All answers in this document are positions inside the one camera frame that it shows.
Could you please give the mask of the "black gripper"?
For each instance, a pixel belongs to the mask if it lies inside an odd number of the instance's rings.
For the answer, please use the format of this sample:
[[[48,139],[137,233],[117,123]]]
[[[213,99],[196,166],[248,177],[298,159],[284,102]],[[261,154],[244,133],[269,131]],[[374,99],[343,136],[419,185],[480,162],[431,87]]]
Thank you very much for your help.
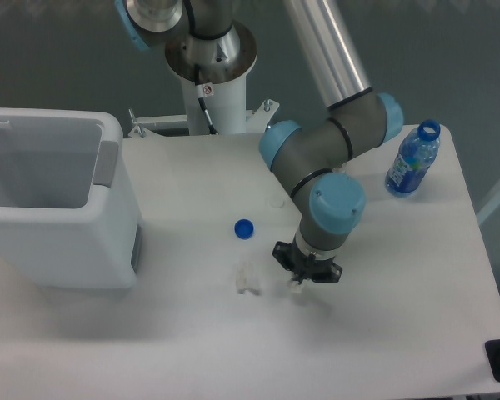
[[[305,255],[295,242],[276,242],[272,256],[292,274],[292,283],[304,285],[308,280],[338,283],[343,274],[343,268],[334,262],[334,257],[324,259],[315,252]]]

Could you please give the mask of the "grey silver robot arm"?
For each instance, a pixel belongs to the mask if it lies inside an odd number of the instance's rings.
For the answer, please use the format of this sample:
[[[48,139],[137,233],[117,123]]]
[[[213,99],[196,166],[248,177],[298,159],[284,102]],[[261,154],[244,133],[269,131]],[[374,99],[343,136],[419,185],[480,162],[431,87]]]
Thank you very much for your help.
[[[246,77],[257,60],[250,30],[229,1],[118,1],[124,27],[141,49],[158,44],[179,78],[192,135],[246,133],[257,119],[246,109]],[[259,151],[301,214],[294,239],[273,257],[302,283],[335,283],[335,257],[358,224],[362,186],[339,172],[403,128],[403,111],[375,93],[334,1],[287,1],[287,14],[329,112],[319,127],[265,122]]]

